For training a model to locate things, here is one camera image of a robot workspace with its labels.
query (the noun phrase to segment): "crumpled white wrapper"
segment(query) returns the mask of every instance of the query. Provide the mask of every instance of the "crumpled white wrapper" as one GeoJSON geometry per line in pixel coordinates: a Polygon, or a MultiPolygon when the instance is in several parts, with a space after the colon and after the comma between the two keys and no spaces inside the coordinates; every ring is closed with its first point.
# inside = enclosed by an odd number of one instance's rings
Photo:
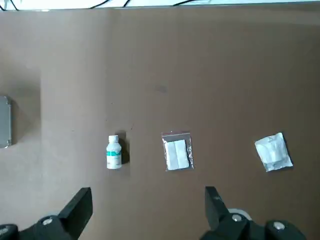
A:
{"type": "Polygon", "coordinates": [[[267,172],[293,166],[281,132],[266,136],[254,145],[267,172]]]}

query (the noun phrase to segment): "metal screw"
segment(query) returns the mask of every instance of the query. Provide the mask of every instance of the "metal screw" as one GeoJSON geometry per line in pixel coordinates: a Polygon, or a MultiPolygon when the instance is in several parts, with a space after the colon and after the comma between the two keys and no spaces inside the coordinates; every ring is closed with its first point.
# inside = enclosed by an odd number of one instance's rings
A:
{"type": "Polygon", "coordinates": [[[279,221],[275,221],[275,222],[273,223],[273,226],[274,226],[274,228],[277,229],[277,230],[283,230],[283,229],[286,228],[285,225],[284,225],[282,222],[279,222],[279,221]]]}
{"type": "Polygon", "coordinates": [[[240,215],[238,215],[238,214],[233,214],[232,215],[232,219],[235,222],[240,222],[242,220],[242,217],[240,215]]]}
{"type": "Polygon", "coordinates": [[[52,223],[52,221],[53,221],[53,219],[50,217],[50,218],[44,220],[44,221],[42,222],[42,224],[45,226],[45,225],[48,225],[48,224],[52,223]]]}
{"type": "Polygon", "coordinates": [[[9,231],[8,227],[4,227],[0,229],[0,236],[6,234],[9,231]]]}

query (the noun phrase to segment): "brown table surface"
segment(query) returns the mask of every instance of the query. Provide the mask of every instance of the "brown table surface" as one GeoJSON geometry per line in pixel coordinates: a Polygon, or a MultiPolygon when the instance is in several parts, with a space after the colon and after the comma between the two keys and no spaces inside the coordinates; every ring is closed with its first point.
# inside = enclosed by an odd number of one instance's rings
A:
{"type": "Polygon", "coordinates": [[[205,186],[263,224],[320,234],[318,4],[0,12],[0,222],[28,227],[84,186],[81,239],[198,239],[205,186]],[[161,132],[190,130],[194,170],[165,172],[161,132]],[[106,169],[125,131],[130,164],[106,169]],[[283,132],[294,168],[266,173],[254,141],[283,132]]]}

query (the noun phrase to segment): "clear plastic bag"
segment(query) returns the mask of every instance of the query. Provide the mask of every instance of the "clear plastic bag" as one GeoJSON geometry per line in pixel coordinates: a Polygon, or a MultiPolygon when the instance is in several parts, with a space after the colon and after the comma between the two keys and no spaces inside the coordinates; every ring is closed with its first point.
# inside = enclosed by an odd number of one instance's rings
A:
{"type": "Polygon", "coordinates": [[[166,171],[195,168],[190,132],[171,131],[161,136],[166,171]]]}

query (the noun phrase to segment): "small white bottle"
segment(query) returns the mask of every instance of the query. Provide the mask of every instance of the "small white bottle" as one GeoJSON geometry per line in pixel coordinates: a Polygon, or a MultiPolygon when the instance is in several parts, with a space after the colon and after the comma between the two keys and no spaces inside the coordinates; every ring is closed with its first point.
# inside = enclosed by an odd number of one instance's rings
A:
{"type": "Polygon", "coordinates": [[[106,147],[106,167],[108,169],[119,169],[122,166],[121,145],[118,135],[109,136],[109,144],[106,147]]]}

